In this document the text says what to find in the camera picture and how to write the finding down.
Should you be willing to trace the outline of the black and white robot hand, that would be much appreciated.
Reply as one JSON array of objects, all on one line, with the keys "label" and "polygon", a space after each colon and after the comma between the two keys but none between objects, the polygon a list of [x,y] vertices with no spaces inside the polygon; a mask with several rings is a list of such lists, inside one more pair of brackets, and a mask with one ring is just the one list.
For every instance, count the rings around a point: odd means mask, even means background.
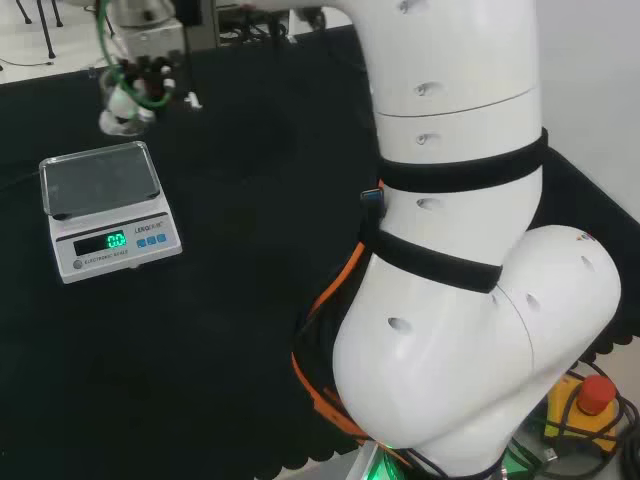
[{"label": "black and white robot hand", "polygon": [[173,99],[186,61],[182,24],[175,18],[144,25],[117,25],[124,54],[104,51],[110,98],[123,104],[121,118],[155,114]]}]

